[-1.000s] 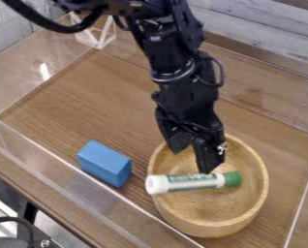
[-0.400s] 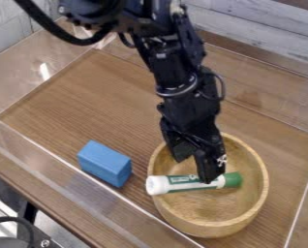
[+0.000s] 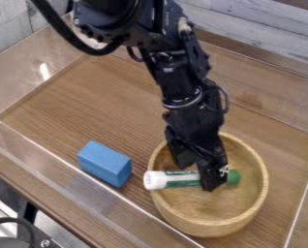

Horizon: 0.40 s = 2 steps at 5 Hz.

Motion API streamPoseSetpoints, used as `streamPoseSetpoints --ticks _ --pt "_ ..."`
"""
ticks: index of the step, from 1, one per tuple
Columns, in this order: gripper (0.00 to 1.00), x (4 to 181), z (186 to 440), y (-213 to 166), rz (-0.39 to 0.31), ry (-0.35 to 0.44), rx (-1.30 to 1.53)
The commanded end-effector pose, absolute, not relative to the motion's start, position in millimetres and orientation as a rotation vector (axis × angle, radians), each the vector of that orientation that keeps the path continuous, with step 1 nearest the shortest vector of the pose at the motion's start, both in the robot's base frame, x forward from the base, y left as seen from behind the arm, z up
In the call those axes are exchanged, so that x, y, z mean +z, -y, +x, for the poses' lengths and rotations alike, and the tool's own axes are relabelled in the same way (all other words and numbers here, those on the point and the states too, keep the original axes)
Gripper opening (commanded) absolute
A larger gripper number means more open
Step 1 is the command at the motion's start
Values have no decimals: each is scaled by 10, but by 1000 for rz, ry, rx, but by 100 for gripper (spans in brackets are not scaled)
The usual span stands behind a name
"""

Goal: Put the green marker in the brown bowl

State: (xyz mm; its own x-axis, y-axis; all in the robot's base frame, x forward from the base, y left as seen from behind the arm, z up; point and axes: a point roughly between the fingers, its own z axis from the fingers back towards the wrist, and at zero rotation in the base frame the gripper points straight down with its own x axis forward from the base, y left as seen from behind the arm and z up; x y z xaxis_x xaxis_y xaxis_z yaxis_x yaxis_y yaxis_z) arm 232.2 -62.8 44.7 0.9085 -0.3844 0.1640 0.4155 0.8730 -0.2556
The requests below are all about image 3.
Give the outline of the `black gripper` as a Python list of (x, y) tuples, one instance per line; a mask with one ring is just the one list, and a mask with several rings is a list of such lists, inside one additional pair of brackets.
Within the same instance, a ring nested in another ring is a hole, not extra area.
[(229, 98), (210, 79), (200, 89), (203, 95), (196, 104), (163, 115), (166, 140), (178, 168), (184, 170), (198, 162), (202, 189), (214, 192), (228, 181), (228, 157), (219, 130), (229, 110)]

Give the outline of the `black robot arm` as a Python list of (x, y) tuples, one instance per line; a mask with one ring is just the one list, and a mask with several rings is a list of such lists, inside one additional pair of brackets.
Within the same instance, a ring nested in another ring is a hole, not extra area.
[(208, 54), (175, 0), (74, 0), (74, 25), (90, 38), (120, 42), (143, 62), (162, 92), (166, 141), (179, 169), (196, 166), (202, 189), (228, 179), (219, 136), (229, 100), (207, 74)]

